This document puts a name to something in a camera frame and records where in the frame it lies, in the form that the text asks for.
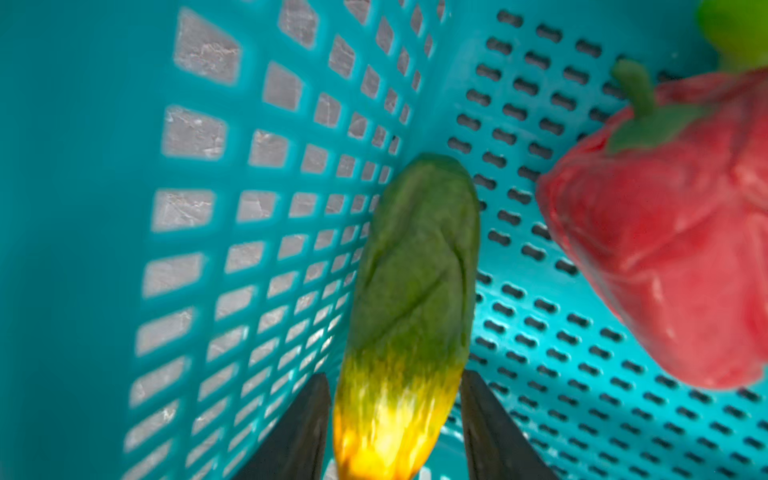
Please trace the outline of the yellow green toy corn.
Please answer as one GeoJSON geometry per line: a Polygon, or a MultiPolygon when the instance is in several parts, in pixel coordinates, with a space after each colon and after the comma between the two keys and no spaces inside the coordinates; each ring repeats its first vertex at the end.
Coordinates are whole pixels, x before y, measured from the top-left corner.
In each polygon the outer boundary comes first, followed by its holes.
{"type": "Polygon", "coordinates": [[[456,159],[423,153],[384,190],[357,269],[333,408],[342,479],[411,479],[468,361],[479,200],[456,159]]]}

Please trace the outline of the red toy strawberry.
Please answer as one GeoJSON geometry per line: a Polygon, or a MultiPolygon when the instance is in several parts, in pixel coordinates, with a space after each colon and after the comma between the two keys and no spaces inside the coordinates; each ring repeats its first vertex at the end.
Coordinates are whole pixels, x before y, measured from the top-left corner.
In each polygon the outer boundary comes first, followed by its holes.
{"type": "Polygon", "coordinates": [[[654,85],[536,184],[553,240],[677,380],[732,390],[767,366],[767,71],[654,85]]]}

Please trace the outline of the teal plastic basket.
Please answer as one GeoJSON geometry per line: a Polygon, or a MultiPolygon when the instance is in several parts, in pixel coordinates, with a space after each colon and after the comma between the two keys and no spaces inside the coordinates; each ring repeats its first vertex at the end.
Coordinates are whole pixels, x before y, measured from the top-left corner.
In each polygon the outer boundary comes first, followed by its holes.
{"type": "Polygon", "coordinates": [[[1,475],[230,479],[339,376],[382,190],[458,159],[468,365],[563,479],[763,479],[767,385],[674,379],[533,192],[623,105],[713,68],[693,1],[5,1],[1,475]]]}

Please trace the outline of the dark toy eggplant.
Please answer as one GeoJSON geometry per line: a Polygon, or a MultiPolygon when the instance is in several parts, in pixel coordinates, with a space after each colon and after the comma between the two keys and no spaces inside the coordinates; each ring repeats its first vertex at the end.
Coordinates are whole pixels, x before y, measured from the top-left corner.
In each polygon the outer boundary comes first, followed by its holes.
{"type": "Polygon", "coordinates": [[[767,66],[767,1],[701,1],[696,23],[717,51],[719,68],[742,72],[767,66]]]}

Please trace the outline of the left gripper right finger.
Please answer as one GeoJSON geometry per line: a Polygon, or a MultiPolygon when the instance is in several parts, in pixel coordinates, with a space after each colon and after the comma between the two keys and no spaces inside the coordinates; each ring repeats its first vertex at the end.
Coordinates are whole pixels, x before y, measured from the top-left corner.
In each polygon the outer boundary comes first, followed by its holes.
{"type": "Polygon", "coordinates": [[[463,372],[460,397],[471,480],[557,479],[478,372],[463,372]]]}

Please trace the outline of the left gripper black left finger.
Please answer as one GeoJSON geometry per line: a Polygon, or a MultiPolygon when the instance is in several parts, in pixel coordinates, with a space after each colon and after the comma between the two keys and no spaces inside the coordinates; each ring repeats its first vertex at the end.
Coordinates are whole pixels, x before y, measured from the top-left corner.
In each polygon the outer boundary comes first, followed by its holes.
{"type": "Polygon", "coordinates": [[[328,379],[325,374],[316,373],[234,479],[321,479],[330,408],[328,379]]]}

